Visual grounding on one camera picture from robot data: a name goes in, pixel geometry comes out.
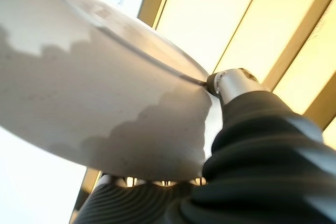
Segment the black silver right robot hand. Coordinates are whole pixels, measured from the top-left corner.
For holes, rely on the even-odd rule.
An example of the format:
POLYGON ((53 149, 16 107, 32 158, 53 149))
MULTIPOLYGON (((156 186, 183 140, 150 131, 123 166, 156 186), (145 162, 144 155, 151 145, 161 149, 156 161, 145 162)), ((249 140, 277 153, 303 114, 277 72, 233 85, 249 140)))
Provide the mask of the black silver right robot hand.
POLYGON ((321 130, 245 69, 207 79, 223 127, 205 185, 126 189, 104 175, 75 223, 335 223, 335 151, 321 130))

